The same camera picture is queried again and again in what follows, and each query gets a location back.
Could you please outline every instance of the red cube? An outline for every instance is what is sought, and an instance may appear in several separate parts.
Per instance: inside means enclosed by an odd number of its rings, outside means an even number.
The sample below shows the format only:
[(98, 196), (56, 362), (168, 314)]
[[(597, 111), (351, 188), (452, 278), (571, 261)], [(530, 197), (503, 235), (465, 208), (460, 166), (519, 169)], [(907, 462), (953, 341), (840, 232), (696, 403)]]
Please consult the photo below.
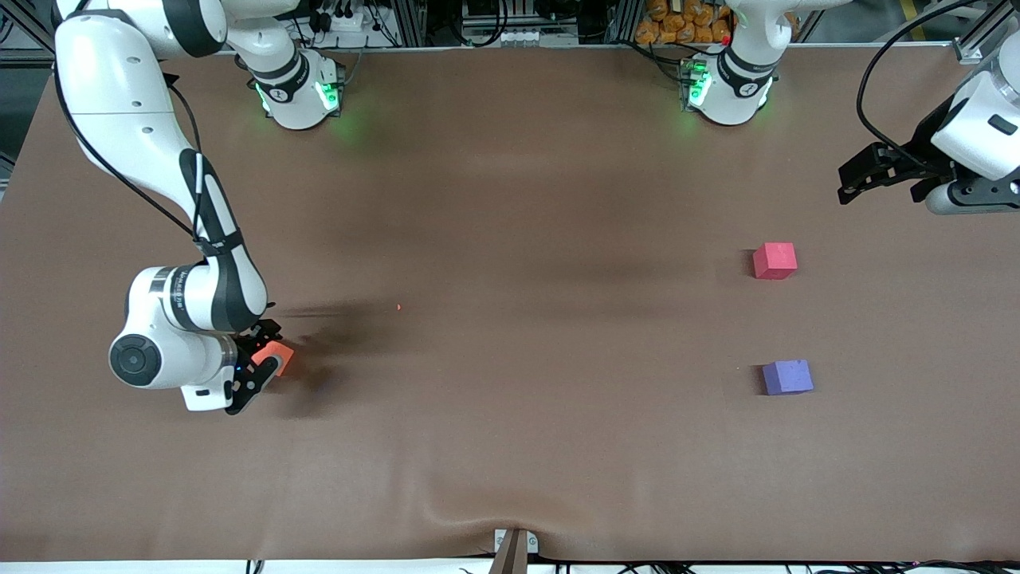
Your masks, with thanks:
[(764, 243), (755, 251), (756, 278), (786, 278), (797, 270), (793, 243)]

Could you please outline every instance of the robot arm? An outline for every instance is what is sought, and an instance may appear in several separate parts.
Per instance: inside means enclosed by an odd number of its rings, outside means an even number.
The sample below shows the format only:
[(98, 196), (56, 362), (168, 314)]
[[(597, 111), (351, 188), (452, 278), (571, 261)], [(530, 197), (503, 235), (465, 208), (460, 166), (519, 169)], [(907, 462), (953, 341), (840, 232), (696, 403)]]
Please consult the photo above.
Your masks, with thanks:
[(789, 45), (786, 12), (822, 10), (850, 0), (726, 0), (736, 15), (728, 46), (693, 59), (686, 106), (724, 125), (744, 123), (765, 105), (772, 75)]
[(218, 50), (226, 14), (204, 1), (122, 4), (89, 5), (58, 27), (61, 106), (90, 160), (190, 215), (204, 259), (136, 276), (110, 367), (132, 386), (181, 388), (191, 411), (237, 414), (291, 354), (278, 325), (260, 320), (265, 283), (212, 164), (181, 131), (157, 60)]
[(57, 21), (87, 8), (117, 14), (137, 29), (156, 57), (202, 57), (234, 48), (257, 81), (262, 107), (289, 129), (305, 129), (340, 112), (343, 67), (314, 50), (298, 50), (274, 17), (299, 0), (57, 0)]
[(920, 179), (915, 202), (938, 214), (1020, 209), (1020, 32), (1008, 37), (899, 149), (873, 143), (839, 167), (839, 202)]

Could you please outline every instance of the brown mat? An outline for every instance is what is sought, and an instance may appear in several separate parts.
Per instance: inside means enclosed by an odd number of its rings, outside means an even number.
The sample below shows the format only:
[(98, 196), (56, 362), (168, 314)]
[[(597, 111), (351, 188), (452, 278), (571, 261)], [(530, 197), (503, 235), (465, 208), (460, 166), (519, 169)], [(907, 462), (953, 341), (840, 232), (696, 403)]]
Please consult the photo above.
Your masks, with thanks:
[[(871, 53), (790, 50), (730, 128), (619, 50), (372, 54), (304, 133), (228, 58), (169, 65), (299, 353), (238, 418), (109, 373), (135, 273), (197, 253), (50, 91), (0, 205), (0, 558), (450, 556), (508, 525), (572, 560), (1020, 558), (1020, 218), (836, 204)], [(965, 71), (895, 50), (874, 120), (906, 139)], [(794, 277), (749, 276), (767, 240)], [(816, 393), (762, 396), (784, 359)]]

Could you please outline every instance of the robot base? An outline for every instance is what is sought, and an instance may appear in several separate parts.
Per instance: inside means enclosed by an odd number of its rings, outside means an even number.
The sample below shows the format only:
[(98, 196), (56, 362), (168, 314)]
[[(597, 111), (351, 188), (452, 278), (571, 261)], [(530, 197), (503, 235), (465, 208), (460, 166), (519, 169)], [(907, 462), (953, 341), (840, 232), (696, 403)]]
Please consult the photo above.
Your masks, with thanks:
[(344, 87), (347, 83), (347, 68), (332, 58), (303, 50), (313, 71), (305, 86), (288, 103), (274, 101), (256, 84), (256, 91), (262, 98), (265, 116), (289, 129), (307, 129), (326, 117), (339, 117), (344, 102)]
[(754, 117), (767, 99), (772, 80), (751, 97), (737, 97), (720, 80), (719, 56), (698, 54), (680, 63), (680, 102), (684, 110), (697, 110), (722, 125), (737, 125)]

